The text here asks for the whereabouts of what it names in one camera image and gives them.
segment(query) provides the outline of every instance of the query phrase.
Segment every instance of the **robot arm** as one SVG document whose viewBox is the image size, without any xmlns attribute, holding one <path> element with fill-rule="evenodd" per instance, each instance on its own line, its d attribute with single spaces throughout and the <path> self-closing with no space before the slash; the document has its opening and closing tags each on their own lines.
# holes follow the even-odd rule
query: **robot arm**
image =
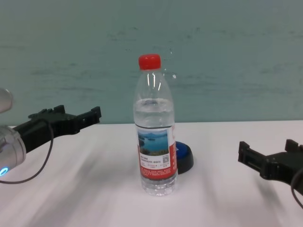
<svg viewBox="0 0 303 227">
<path fill-rule="evenodd" d="M 10 92 L 0 88 L 0 113 L 9 110 L 11 103 Z M 65 113 L 64 106 L 60 105 L 30 115 L 30 121 L 13 129 L 0 126 L 0 176 L 23 163 L 26 153 L 56 137 L 77 134 L 99 123 L 100 117 L 100 107 L 75 116 Z"/>
<path fill-rule="evenodd" d="M 260 173 L 265 180 L 281 181 L 292 184 L 293 178 L 303 168 L 303 145 L 287 140 L 286 152 L 273 155 L 262 155 L 250 148 L 245 142 L 240 142 L 238 161 Z M 303 181 L 301 174 L 293 185 L 303 195 Z"/>
</svg>

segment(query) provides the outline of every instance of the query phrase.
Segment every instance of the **red bottle cap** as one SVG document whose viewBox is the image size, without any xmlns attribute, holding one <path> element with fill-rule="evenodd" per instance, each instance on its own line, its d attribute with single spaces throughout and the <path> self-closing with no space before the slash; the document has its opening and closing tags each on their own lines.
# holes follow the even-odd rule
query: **red bottle cap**
<svg viewBox="0 0 303 227">
<path fill-rule="evenodd" d="M 161 58 L 157 53 L 144 54 L 139 57 L 141 70 L 156 70 L 161 68 Z"/>
</svg>

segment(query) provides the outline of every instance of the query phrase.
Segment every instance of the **qr code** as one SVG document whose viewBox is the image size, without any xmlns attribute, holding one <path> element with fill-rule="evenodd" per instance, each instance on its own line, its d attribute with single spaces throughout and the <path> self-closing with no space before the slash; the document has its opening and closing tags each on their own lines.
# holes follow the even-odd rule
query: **qr code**
<svg viewBox="0 0 303 227">
<path fill-rule="evenodd" d="M 169 155 L 164 155 L 163 156 L 163 163 L 168 163 L 169 162 Z"/>
</svg>

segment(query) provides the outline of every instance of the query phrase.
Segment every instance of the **bottle label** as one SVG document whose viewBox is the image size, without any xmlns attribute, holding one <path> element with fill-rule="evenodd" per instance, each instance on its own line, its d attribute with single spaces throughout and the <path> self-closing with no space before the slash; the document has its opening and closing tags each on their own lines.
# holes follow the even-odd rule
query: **bottle label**
<svg viewBox="0 0 303 227">
<path fill-rule="evenodd" d="M 170 178 L 177 171 L 174 126 L 147 129 L 137 126 L 141 174 L 152 180 Z"/>
</svg>

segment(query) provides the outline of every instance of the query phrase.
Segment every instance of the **landscape photo on label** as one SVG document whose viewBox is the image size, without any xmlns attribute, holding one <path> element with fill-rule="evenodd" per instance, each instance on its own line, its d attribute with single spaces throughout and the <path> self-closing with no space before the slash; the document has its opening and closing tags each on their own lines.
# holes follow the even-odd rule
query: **landscape photo on label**
<svg viewBox="0 0 303 227">
<path fill-rule="evenodd" d="M 140 153 L 150 156 L 169 153 L 167 130 L 145 131 L 138 129 Z"/>
</svg>

